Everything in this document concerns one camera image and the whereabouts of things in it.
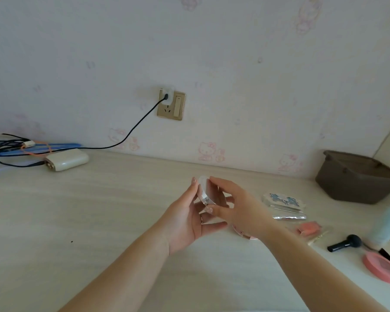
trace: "desk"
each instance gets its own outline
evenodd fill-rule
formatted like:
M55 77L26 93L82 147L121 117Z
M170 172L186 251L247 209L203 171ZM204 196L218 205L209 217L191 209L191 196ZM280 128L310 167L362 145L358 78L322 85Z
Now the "desk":
M311 180L89 151L90 162L63 172L43 166L0 171L0 311L55 311L150 227L190 184L214 175L258 199L266 191L307 204L311 220L335 231L314 248L390 309L390 284L362 264L362 249L326 246L364 235L382 205L330 199ZM140 311L307 311L274 257L231 228L171 256Z

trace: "electrical outlet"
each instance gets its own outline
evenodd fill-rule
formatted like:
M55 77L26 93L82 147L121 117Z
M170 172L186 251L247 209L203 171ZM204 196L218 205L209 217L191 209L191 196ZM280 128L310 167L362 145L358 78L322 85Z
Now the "electrical outlet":
M159 101L163 98L163 89L159 90ZM172 103L170 105L165 105L160 103L158 106L158 116L182 120L183 117L183 106L185 106L186 94L182 92L174 92Z

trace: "hand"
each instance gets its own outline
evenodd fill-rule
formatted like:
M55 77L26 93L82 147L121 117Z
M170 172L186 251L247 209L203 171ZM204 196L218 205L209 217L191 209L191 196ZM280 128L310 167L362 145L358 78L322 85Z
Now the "hand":
M263 207L262 203L255 199L250 193L239 185L222 178L210 176L211 182L217 185L220 190L231 194L226 197L227 202L234 203L234 208L224 206L208 205L205 211L220 217L233 224L251 236L260 237L264 225L276 223L270 213Z
M155 224L166 236L169 254L182 250L201 236L227 226L226 222L205 224L215 216L208 213L199 214L205 206L202 202L194 203L197 199L197 189L198 181L193 177L191 186L169 206Z

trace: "fingernail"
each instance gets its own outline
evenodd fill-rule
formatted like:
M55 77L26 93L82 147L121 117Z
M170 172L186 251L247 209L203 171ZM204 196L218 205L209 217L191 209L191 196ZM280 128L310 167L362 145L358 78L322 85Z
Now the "fingernail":
M213 209L210 206L206 206L204 210L208 213L213 213Z

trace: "brown plastic basket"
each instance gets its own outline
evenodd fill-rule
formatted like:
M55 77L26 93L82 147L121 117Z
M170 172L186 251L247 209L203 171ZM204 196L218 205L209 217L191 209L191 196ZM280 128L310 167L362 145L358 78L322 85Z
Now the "brown plastic basket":
M326 150L315 178L335 200L375 204L390 194L390 168L366 156Z

